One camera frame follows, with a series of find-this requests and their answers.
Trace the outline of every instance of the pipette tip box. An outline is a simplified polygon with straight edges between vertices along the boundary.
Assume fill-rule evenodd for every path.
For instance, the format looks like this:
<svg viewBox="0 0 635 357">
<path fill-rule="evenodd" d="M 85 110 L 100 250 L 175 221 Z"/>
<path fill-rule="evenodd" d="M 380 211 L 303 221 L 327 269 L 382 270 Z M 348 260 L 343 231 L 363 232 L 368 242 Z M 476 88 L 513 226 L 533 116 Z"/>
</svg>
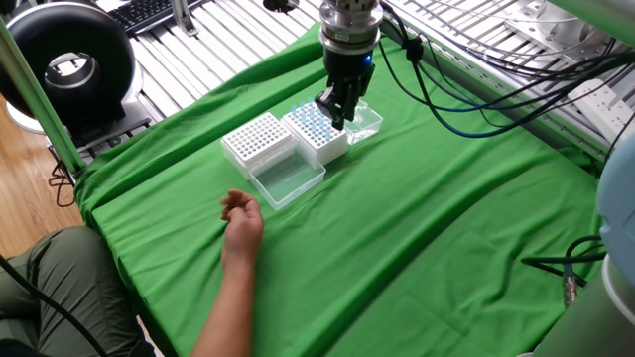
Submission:
<svg viewBox="0 0 635 357">
<path fill-rule="evenodd" d="M 346 132 L 334 129 L 314 102 L 287 113 L 282 122 L 300 141 L 301 150 L 322 165 L 346 152 Z"/>
<path fill-rule="evenodd" d="M 294 145 L 291 132 L 271 113 L 235 129 L 220 141 L 225 158 L 243 175 L 281 150 Z"/>
</svg>

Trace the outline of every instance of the transparent plastic box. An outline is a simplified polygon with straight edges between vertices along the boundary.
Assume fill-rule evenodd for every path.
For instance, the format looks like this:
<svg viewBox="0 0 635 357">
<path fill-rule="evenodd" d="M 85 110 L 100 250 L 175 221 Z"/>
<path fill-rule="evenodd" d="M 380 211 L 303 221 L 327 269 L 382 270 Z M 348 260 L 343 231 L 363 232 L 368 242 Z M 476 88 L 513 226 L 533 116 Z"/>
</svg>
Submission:
<svg viewBox="0 0 635 357">
<path fill-rule="evenodd" d="M 384 118 L 382 118 L 381 115 L 370 109 L 366 102 L 360 100 L 355 107 L 355 117 L 353 121 L 346 121 L 344 123 L 348 145 L 357 144 L 375 135 L 379 131 L 379 128 L 381 128 L 382 121 L 384 121 Z"/>
<path fill-rule="evenodd" d="M 307 157 L 299 144 L 285 148 L 249 172 L 251 182 L 275 210 L 320 183 L 326 169 Z"/>
</svg>

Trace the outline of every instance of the wooden floor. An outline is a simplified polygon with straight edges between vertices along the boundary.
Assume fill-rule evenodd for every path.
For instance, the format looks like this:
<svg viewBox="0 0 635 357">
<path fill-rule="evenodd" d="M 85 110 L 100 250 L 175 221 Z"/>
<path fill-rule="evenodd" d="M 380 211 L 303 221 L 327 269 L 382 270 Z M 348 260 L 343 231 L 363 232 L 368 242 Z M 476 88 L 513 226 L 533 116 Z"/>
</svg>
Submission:
<svg viewBox="0 0 635 357">
<path fill-rule="evenodd" d="M 6 115 L 0 96 L 0 254 L 24 252 L 47 233 L 81 225 L 76 205 L 56 205 L 58 189 L 49 187 L 56 165 L 44 136 L 20 129 Z M 72 201 L 72 187 L 62 188 L 61 202 Z"/>
</svg>

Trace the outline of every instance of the metal pole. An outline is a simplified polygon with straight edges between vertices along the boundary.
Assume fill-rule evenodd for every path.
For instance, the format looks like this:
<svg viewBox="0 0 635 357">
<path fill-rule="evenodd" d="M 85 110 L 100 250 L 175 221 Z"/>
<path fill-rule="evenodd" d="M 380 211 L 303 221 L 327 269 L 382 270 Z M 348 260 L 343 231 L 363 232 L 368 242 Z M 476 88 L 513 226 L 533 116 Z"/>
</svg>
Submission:
<svg viewBox="0 0 635 357">
<path fill-rule="evenodd" d="M 11 80 L 42 125 L 66 167 L 71 173 L 83 169 L 85 163 L 77 152 L 77 148 L 66 133 L 53 105 L 40 87 L 2 19 L 0 19 L 0 65 L 4 66 L 9 73 Z"/>
</svg>

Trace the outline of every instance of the khaki pants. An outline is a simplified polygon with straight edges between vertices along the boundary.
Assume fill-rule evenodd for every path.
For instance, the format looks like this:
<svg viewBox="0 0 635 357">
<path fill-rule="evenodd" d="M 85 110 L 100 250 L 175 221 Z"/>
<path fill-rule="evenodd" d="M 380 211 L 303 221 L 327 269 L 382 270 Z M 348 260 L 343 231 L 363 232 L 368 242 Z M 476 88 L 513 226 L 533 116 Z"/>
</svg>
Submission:
<svg viewBox="0 0 635 357">
<path fill-rule="evenodd" d="M 75 316 L 110 357 L 154 357 L 135 319 L 105 241 L 74 227 L 44 237 L 9 259 L 20 274 Z M 92 357 L 84 337 L 0 268 L 0 339 L 15 339 L 52 357 Z"/>
</svg>

